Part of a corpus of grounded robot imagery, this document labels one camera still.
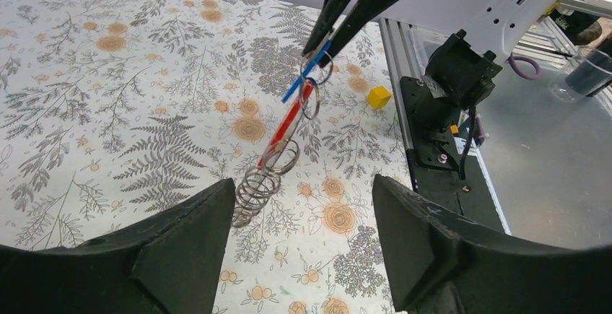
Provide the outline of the clear plastic cup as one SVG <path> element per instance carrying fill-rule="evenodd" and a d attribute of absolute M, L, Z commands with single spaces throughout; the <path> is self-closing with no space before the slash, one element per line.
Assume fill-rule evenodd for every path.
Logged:
<path fill-rule="evenodd" d="M 558 100 L 573 103 L 592 97 L 611 83 L 611 54 L 582 45 L 549 81 L 548 89 Z"/>

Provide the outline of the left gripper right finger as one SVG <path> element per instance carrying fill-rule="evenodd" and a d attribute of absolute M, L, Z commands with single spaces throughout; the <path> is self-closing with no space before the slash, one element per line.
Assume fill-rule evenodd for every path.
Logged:
<path fill-rule="evenodd" d="M 609 313 L 611 247 L 523 240 L 376 175 L 372 200 L 396 311 Z"/>

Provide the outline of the blue tag key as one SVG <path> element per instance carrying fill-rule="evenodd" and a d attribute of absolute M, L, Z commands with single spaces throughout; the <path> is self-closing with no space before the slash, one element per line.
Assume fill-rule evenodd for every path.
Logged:
<path fill-rule="evenodd" d="M 320 48 L 315 50 L 315 53 L 312 56 L 305 58 L 302 61 L 300 64 L 299 75 L 290 85 L 289 89 L 281 99 L 282 103 L 286 103 L 289 98 L 295 94 L 302 84 L 305 83 L 306 79 L 309 77 L 309 74 L 315 69 L 315 67 L 324 69 L 327 67 L 327 65 L 333 64 L 333 57 L 331 55 L 332 44 L 332 40 L 325 41 Z"/>

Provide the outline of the red tag keyring bundle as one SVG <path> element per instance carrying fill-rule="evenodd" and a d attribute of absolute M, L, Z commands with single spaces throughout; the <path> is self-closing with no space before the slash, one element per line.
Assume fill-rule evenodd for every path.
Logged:
<path fill-rule="evenodd" d="M 317 115 L 320 108 L 319 87 L 314 79 L 303 79 L 298 88 L 296 98 L 270 142 L 253 166 L 245 171 L 236 187 L 236 207 L 232 217 L 234 228 L 249 225 L 269 199 L 279 192 L 283 176 L 297 165 L 301 149 L 293 135 L 302 120 L 310 118 L 307 109 L 312 96 L 315 97 L 313 115 Z"/>

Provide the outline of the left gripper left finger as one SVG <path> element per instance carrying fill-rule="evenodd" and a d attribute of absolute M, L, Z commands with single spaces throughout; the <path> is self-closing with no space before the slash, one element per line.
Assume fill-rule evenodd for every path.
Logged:
<path fill-rule="evenodd" d="M 210 313 L 235 207 L 220 180 L 75 247 L 1 248 L 3 313 Z"/>

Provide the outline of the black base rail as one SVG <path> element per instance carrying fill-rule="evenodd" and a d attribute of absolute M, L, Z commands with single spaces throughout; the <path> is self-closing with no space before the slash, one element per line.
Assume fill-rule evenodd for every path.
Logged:
<path fill-rule="evenodd" d="M 413 190 L 426 199 L 494 230 L 510 233 L 491 181 L 476 149 L 465 157 L 465 178 L 460 178 L 462 138 L 452 131 L 427 129 L 416 119 L 416 104 L 428 89 L 418 79 L 401 77 L 398 93 L 403 108 L 402 132 Z"/>

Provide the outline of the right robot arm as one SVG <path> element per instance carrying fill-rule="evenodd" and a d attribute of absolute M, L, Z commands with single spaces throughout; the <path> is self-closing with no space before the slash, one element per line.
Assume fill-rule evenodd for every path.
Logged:
<path fill-rule="evenodd" d="M 302 91 L 314 66 L 332 62 L 371 19 L 399 0 L 324 0 L 302 51 L 300 76 L 291 91 Z M 494 89 L 493 78 L 512 57 L 526 30 L 556 0 L 491 0 L 432 55 L 428 87 L 412 116 L 422 128 L 445 130 L 462 110 L 473 110 Z"/>

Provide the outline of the yellow cube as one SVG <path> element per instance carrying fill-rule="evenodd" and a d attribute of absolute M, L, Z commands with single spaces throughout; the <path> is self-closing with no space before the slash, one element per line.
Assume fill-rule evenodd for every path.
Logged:
<path fill-rule="evenodd" d="M 374 87 L 367 95 L 367 103 L 371 108 L 378 110 L 384 108 L 392 96 L 392 93 L 386 87 Z"/>

